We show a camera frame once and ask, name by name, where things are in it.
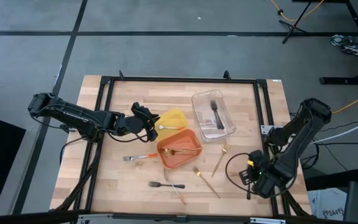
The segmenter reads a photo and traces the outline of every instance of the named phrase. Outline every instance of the orange-handled fork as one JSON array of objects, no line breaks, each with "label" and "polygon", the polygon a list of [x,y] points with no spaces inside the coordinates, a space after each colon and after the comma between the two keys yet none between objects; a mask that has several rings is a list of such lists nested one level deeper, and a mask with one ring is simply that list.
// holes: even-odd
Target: orange-handled fork
[{"label": "orange-handled fork", "polygon": [[157,157],[157,153],[149,154],[146,156],[124,156],[122,158],[123,161],[133,161],[135,159],[143,159],[143,158],[150,158],[150,157]]}]

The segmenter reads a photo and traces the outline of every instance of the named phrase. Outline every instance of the butcher block tabletop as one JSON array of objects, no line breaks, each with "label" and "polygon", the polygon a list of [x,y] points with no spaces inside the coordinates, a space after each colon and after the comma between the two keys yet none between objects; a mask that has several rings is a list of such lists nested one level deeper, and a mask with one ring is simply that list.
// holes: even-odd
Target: butcher block tabletop
[{"label": "butcher block tabletop", "polygon": [[[84,77],[77,105],[94,109],[100,80],[101,76],[98,75]],[[282,82],[281,80],[267,80],[267,84],[275,125],[283,126],[289,122],[290,116]],[[101,108],[104,108],[107,89],[108,85],[104,89]],[[227,110],[236,125],[236,132],[226,139],[205,143],[200,136],[200,130],[193,114],[191,97],[196,93],[209,90],[220,90],[223,93]],[[264,102],[262,89],[260,89],[260,97],[261,102]],[[105,135],[94,188],[92,212],[272,216],[269,199],[252,195],[251,199],[247,200],[246,192],[231,184],[226,179],[224,172],[228,159],[233,155],[262,149],[252,84],[115,81],[110,111],[118,111],[132,116],[133,102],[139,102],[141,106],[148,107],[155,114],[163,114],[170,109],[179,108],[188,120],[188,128],[196,133],[203,147],[202,153],[179,167],[167,170],[168,178],[173,184],[186,185],[185,189],[178,189],[186,205],[181,202],[171,187],[148,186],[150,181],[167,184],[163,177],[164,168],[159,157],[130,162],[122,160],[124,156],[140,156],[157,152],[157,141],[122,143]],[[264,103],[262,103],[262,110],[264,121],[267,121]],[[70,133],[67,141],[79,137],[77,132]],[[134,137],[133,134],[130,134],[117,138],[128,140]],[[214,177],[211,177],[225,143],[230,145],[230,149],[223,157]],[[80,140],[65,148],[50,208],[59,206],[77,184],[85,147],[86,141]],[[246,169],[246,161],[247,156],[239,156],[233,159],[228,167],[229,176],[241,186],[243,185],[238,177],[238,172]],[[220,199],[194,174],[192,171],[194,166],[199,168],[203,177],[217,191]],[[84,187],[80,208],[85,207],[87,192],[88,185]],[[300,166],[295,184],[290,192],[302,208],[310,213],[305,180]],[[280,197],[277,197],[277,202],[280,213],[283,213]]]}]

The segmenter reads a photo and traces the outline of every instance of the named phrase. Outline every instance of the transparent plastic bin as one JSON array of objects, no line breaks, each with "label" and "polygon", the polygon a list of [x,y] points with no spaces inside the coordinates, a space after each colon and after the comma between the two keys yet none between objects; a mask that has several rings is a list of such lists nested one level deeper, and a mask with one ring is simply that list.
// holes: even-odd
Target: transparent plastic bin
[{"label": "transparent plastic bin", "polygon": [[[218,115],[224,129],[218,129],[216,126],[216,118],[211,108],[211,100],[215,100],[218,106]],[[221,91],[211,90],[197,93],[191,97],[191,101],[193,102],[193,112],[200,127],[201,137],[204,142],[226,138],[236,131],[236,125],[234,125],[230,118]]]},{"label": "transparent plastic bin", "polygon": [[[181,129],[160,129],[160,125]],[[173,136],[174,134],[178,134],[179,132],[185,130],[189,124],[182,110],[179,108],[174,108],[164,114],[161,114],[160,119],[154,124],[154,126],[158,134],[157,141],[162,141],[170,136]]]}]

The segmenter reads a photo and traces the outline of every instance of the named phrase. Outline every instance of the orange container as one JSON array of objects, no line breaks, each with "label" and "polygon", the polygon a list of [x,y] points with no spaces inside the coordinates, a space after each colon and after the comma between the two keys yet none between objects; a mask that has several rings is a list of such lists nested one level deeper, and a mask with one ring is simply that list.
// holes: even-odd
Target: orange container
[{"label": "orange container", "polygon": [[163,149],[196,149],[201,148],[201,144],[198,141],[196,134],[190,130],[186,129],[184,131],[179,132],[178,134],[174,134],[157,144],[157,151],[160,154],[160,158],[164,167],[168,169],[175,168],[185,162],[196,158],[200,155],[201,150],[196,151],[188,151],[184,153],[178,153],[173,156],[163,156],[161,152]]}]

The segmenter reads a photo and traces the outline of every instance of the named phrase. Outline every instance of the concrete floor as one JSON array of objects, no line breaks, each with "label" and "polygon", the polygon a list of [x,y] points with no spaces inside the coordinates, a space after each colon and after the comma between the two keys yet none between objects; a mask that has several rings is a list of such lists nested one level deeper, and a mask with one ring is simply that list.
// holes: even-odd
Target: concrete floor
[{"label": "concrete floor", "polygon": [[[351,3],[358,13],[358,1]],[[277,4],[292,18],[305,6],[289,0],[277,0]],[[0,0],[0,30],[72,30],[80,5],[81,0]],[[286,31],[279,19],[269,0],[89,0],[80,31]],[[324,3],[299,26],[310,32],[357,32],[344,4]],[[7,202],[15,196],[39,130],[27,115],[27,106],[34,93],[52,90],[68,40],[0,37],[0,120],[27,130],[1,197]],[[318,82],[322,76],[353,77],[358,73],[357,57],[342,54],[327,37],[292,37],[285,45],[281,41],[282,37],[77,37],[59,96],[75,102],[84,75],[117,75],[119,69],[128,76],[171,77],[222,77],[229,70],[233,78],[283,80],[292,112],[309,97],[334,109],[358,99],[358,86]],[[355,120],[358,104],[333,116],[327,128]],[[66,139],[63,131],[48,130],[23,212],[48,210],[59,150]],[[341,141],[358,141],[358,131]],[[330,149],[347,169],[358,168],[358,146]],[[302,157],[313,153],[311,147]],[[315,167],[327,174],[344,170],[324,149]],[[0,204],[0,214],[7,211],[9,203]]]}]

